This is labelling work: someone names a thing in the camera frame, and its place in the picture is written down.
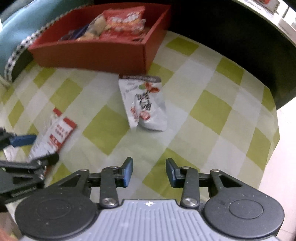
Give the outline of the white silver nut snack pouch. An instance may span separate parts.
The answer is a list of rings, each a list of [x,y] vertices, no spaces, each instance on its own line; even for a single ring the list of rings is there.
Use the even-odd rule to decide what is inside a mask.
[[[167,129],[167,110],[162,80],[151,75],[119,75],[119,90],[129,126],[153,131]]]

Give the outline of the dark blue snack packet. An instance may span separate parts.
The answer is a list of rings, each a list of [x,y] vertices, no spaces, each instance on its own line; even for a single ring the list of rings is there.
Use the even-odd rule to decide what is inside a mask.
[[[89,27],[89,24],[79,29],[70,30],[66,35],[61,37],[59,41],[77,40],[78,38],[82,37],[86,33],[86,30],[88,29],[88,27]]]

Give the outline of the red Trolli gummy bag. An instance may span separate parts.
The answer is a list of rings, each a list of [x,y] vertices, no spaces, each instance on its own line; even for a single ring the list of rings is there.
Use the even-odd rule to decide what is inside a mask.
[[[103,16],[106,26],[100,39],[141,42],[146,35],[144,12],[145,6],[105,10]]]

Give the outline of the long white red snack packet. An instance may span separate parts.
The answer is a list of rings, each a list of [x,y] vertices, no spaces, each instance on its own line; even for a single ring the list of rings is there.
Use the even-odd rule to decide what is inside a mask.
[[[45,129],[37,135],[30,149],[28,161],[58,153],[76,127],[77,124],[73,120],[54,108],[52,115],[46,121]]]

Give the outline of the round bun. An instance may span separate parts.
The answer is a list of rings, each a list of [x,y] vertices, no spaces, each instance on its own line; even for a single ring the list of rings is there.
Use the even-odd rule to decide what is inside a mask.
[[[103,14],[98,15],[87,27],[77,41],[98,39],[105,30],[107,21]]]

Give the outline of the teal cushion with houndstooth trim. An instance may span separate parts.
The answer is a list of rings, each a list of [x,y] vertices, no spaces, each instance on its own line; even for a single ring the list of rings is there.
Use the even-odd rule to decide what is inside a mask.
[[[11,85],[32,62],[28,48],[57,20],[91,1],[16,1],[1,28],[1,84]]]

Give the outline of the red cardboard box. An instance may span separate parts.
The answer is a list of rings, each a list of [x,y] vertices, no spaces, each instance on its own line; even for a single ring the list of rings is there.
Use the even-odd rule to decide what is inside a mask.
[[[147,34],[140,41],[64,40],[70,30],[80,29],[108,9],[145,6]],[[155,3],[109,3],[74,9],[57,20],[29,47],[42,67],[78,68],[139,75],[149,71],[164,40],[170,21],[170,6]]]

